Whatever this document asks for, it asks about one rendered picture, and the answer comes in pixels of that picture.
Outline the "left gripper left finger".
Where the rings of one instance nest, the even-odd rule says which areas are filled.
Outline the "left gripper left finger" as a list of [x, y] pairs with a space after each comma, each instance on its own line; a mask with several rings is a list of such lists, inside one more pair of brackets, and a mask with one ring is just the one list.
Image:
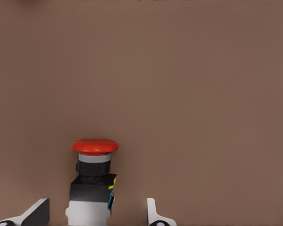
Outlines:
[[41, 198], [22, 215], [0, 221], [0, 226], [47, 226], [50, 220], [50, 200]]

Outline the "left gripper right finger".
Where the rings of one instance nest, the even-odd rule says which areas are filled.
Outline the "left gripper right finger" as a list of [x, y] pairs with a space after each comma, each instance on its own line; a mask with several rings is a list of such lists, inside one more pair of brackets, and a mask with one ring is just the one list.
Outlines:
[[163, 217], [157, 213], [154, 198], [147, 198], [147, 223], [148, 226], [177, 226], [173, 219]]

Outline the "red button switch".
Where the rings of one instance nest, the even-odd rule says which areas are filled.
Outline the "red button switch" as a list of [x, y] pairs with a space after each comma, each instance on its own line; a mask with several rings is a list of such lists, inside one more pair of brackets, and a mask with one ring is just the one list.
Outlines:
[[84, 138], [72, 143], [78, 152], [77, 177], [70, 184], [66, 216], [69, 226], [105, 226], [115, 199], [116, 174], [110, 173], [111, 154], [117, 142]]

